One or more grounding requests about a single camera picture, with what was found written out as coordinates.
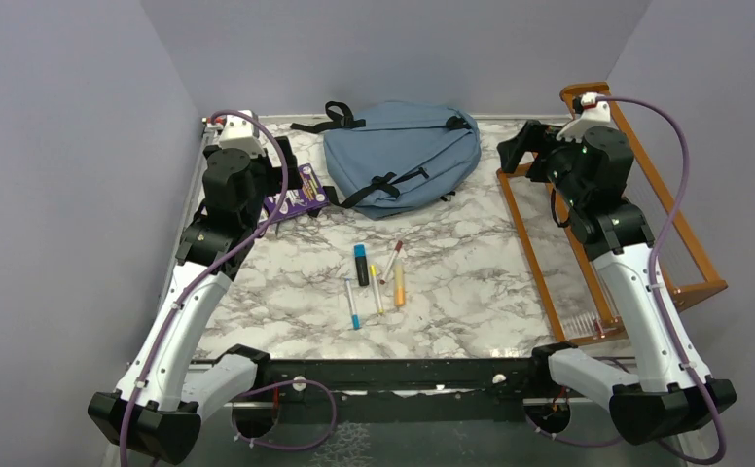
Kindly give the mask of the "purple activity book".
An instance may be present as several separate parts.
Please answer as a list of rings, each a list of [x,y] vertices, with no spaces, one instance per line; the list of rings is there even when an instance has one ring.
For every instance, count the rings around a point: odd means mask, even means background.
[[[302,186],[298,189],[289,190],[286,199],[280,208],[275,211],[276,197],[264,199],[264,207],[261,220],[266,221],[269,217],[272,222],[278,223],[283,220],[293,219],[309,213],[316,213],[330,204],[329,197],[321,185],[314,167],[310,163],[298,166],[298,176]]]

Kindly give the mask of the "blue student backpack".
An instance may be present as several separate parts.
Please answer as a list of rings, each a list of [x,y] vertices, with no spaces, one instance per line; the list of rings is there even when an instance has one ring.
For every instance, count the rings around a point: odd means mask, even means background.
[[[325,110],[326,121],[290,128],[322,135],[330,203],[372,220],[450,200],[482,156],[476,120],[456,108],[386,101],[354,112],[329,101]]]

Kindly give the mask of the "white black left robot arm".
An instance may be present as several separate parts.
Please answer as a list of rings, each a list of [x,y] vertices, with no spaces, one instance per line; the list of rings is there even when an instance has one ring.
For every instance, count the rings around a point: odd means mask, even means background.
[[[281,200],[286,190],[302,185],[287,139],[276,139],[275,147],[280,167],[248,150],[205,152],[204,198],[182,232],[157,319],[115,390],[95,393],[88,406],[122,460],[135,451],[178,465],[192,451],[201,425],[235,393],[255,400],[270,390],[262,358],[235,350],[205,373],[187,374],[205,325],[266,229],[259,221],[265,200]]]

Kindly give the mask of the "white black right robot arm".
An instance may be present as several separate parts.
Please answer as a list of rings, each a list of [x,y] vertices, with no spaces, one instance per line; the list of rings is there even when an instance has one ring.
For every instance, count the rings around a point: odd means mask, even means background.
[[[626,136],[595,126],[564,141],[558,126],[529,121],[497,150],[506,173],[533,155],[527,179],[549,185],[552,199],[567,207],[565,226],[618,311],[636,357],[637,371],[629,374],[573,343],[545,345],[532,353],[528,387],[549,396],[563,386],[590,398],[634,445],[717,421],[737,395],[693,348],[663,283],[652,229],[625,196],[634,162]]]

